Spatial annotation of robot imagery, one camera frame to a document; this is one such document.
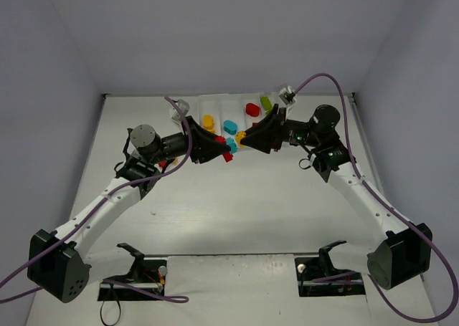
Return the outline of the yellow square lego brick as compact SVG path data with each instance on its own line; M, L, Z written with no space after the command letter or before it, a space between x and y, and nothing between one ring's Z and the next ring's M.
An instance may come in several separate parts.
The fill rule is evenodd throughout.
M244 145L241 143L242 139L246 136L245 131L240 131L235 135L235 141L239 148L243 148Z

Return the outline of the long lime green lego brick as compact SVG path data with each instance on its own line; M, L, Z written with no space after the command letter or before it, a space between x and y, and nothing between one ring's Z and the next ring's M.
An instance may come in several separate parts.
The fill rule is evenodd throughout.
M260 104L262 105L262 108L266 113L269 113L273 108L273 104L271 103L270 98L267 95L260 96Z

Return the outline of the teal rounded lego brick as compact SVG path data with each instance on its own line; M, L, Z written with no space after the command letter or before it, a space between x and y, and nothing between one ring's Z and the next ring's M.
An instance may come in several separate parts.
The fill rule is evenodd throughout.
M225 120L223 122L223 130L230 135L235 135L238 131L237 123L232 120Z

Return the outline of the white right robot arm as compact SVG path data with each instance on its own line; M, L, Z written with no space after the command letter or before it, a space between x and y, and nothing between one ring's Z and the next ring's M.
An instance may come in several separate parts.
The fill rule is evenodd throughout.
M432 232L425 224L414 225L391 214L383 195L355 172L355 158L335 130L340 118L331 105L318 106L307 122L289 120L283 108L274 106L246 130L240 142L263 153L280 150L283 143L302 147L309 166L341 194L372 236L367 245L338 240L321 247L318 260L323 273L329 277L343 270L367 274L389 290L429 269L431 248L421 237L431 239Z

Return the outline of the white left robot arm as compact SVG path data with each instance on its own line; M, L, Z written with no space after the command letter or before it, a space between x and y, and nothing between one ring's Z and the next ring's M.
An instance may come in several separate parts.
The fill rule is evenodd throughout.
M160 162L178 157L206 163L230 153L226 140L190 116L183 130L164 138L150 125L128 131L126 161L105 190L73 219L51 232L38 231L31 239L27 276L63 303L73 301L93 282L119 278L134 282L145 269L144 254L127 243L95 253L94 243L125 211L142 201L165 174Z

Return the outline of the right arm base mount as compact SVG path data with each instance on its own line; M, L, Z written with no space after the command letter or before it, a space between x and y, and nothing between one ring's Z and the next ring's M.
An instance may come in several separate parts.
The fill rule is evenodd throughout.
M328 253L342 244L345 241L335 241L321 247L315 256L294 258L299 297L348 297L366 294L360 273L337 269L331 263Z

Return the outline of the yellow rounded lego brick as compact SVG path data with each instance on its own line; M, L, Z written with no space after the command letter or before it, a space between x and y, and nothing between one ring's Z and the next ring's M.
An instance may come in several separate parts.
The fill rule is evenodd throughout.
M214 129L214 118L211 115L204 115L202 118L202 127L206 130Z

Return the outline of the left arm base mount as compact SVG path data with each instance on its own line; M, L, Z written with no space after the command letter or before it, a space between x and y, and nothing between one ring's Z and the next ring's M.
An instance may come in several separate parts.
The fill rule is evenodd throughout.
M129 284L133 287L154 295L164 296L167 275L166 257L147 257L127 243L118 244L117 247L133 257L129 271L124 275L108 277L116 282ZM117 284L111 285L101 282L99 286L98 301L157 301L135 290Z

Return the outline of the red rounded lego brick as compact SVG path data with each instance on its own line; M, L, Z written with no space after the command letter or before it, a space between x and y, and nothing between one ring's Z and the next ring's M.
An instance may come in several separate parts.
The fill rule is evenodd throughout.
M260 107L254 103L247 103L245 106L245 113L250 117L256 118L260 115Z

